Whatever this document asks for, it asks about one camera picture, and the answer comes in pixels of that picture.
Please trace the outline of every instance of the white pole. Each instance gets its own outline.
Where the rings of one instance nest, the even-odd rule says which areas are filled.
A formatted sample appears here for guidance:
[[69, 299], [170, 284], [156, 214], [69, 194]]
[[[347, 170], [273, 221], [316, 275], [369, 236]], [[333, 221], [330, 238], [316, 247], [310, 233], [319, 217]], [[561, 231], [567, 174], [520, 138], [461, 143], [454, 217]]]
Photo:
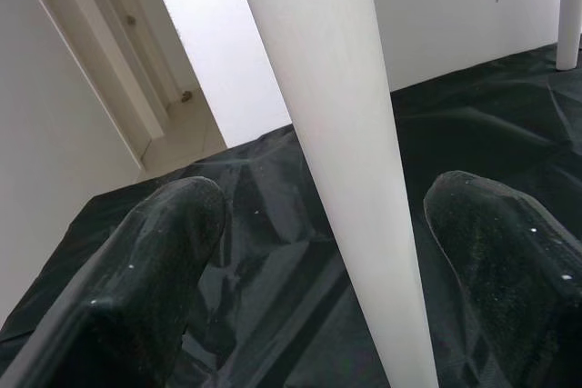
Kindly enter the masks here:
[[581, 26], [582, 0], [560, 0], [556, 69], [570, 70], [576, 67]]
[[393, 388], [437, 376], [373, 0], [248, 0]]

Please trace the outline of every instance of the black tarp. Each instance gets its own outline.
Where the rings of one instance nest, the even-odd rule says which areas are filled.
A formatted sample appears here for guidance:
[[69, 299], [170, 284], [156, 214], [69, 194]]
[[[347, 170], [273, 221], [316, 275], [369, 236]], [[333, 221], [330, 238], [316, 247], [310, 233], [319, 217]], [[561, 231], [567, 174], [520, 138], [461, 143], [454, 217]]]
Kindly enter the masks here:
[[[502, 182], [582, 237], [582, 74], [554, 63], [555, 47], [542, 47], [392, 94], [441, 387], [512, 385], [428, 229], [435, 179], [462, 170]], [[92, 199], [0, 332], [0, 373], [132, 207], [192, 175], [223, 189], [226, 229], [192, 290], [168, 386], [388, 386], [290, 126]]]

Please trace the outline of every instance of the white table leg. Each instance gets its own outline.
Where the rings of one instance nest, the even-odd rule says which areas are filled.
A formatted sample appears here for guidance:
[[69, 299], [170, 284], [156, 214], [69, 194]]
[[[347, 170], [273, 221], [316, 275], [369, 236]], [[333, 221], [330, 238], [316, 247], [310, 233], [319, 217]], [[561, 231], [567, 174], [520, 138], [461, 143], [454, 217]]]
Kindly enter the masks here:
[[437, 376], [373, 0], [248, 0], [393, 388]]
[[556, 69], [575, 68], [582, 26], [582, 0], [560, 0]]

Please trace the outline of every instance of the tiled floor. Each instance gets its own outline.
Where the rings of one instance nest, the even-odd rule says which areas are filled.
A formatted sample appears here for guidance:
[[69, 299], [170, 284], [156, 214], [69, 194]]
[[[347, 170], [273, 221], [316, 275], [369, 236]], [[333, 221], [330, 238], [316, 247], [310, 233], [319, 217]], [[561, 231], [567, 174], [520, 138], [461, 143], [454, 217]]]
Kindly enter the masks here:
[[226, 149], [201, 90], [185, 103], [168, 108], [170, 125], [166, 135], [150, 143], [142, 162], [145, 170], [138, 181], [171, 172]]

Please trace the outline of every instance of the white wall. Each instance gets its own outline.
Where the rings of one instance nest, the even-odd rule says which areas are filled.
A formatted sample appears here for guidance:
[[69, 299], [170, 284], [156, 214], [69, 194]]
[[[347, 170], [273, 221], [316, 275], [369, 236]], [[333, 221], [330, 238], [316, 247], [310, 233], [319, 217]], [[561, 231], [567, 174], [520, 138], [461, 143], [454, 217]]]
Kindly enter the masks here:
[[93, 195], [139, 169], [38, 0], [0, 0], [0, 323]]
[[139, 1], [180, 90], [198, 88], [200, 84], [166, 10], [164, 0]]
[[226, 144], [290, 123], [246, 0], [165, 0]]
[[375, 2], [391, 90], [557, 40], [559, 0]]

